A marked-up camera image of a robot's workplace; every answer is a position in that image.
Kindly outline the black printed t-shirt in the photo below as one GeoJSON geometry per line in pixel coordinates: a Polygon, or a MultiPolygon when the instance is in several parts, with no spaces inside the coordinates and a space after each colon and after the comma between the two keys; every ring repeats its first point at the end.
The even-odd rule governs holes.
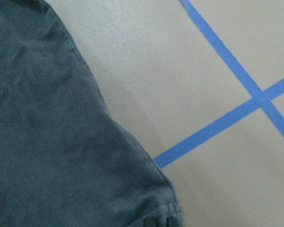
{"type": "Polygon", "coordinates": [[[110,116],[43,0],[0,0],[0,227],[181,227],[169,179],[110,116]]]}

